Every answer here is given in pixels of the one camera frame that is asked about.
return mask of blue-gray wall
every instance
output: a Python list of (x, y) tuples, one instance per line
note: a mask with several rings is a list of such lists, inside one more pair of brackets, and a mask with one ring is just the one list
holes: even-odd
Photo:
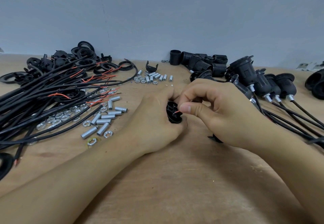
[(171, 49), (254, 54), (257, 65), (324, 59), (324, 0), (0, 0), (6, 53), (69, 51), (161, 60)]

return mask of wooden table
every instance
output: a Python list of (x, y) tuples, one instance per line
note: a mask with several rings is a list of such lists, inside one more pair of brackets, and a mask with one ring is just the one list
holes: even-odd
[[(0, 75), (21, 71), (25, 60), (6, 61), (3, 56)], [(145, 62), (135, 63), (145, 70)], [(181, 90), (190, 82), (184, 66), (159, 63), (158, 72), (173, 75), (173, 83), (147, 85), (132, 81), (122, 85), (121, 100), (115, 104), (127, 107), (129, 112), (113, 121), (112, 131), (123, 127), (145, 93), (171, 84)], [(266, 72), (285, 71), (269, 68)], [(323, 101), (304, 88), (310, 73), (290, 72), (296, 76), (296, 100), (324, 120)], [(117, 79), (124, 80), (133, 74), (134, 70), (119, 71)], [(17, 87), (0, 83), (1, 94)], [(299, 112), (293, 104), (285, 104)], [(263, 101), (262, 105), (289, 119), (276, 107)], [(188, 124), (188, 132), (167, 148), (139, 158), (117, 175), (76, 223), (310, 223), (283, 181), (261, 158), (243, 149), (214, 143), (207, 138), (212, 133), (196, 117), (189, 116)], [(87, 150), (80, 137), (85, 130), (79, 126), (28, 147), (20, 164), (0, 181), (0, 195)]]

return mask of right hand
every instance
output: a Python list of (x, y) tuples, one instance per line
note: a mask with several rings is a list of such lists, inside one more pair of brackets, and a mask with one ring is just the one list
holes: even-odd
[(182, 113), (199, 117), (218, 139), (235, 147), (252, 150), (265, 136), (282, 132), (232, 83), (196, 79), (184, 88), (176, 102)]

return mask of fingernail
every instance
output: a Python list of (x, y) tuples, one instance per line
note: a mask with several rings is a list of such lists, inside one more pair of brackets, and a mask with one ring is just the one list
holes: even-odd
[(180, 105), (179, 110), (182, 113), (190, 114), (191, 107), (190, 107), (190, 105), (188, 103), (183, 103), (183, 104)]

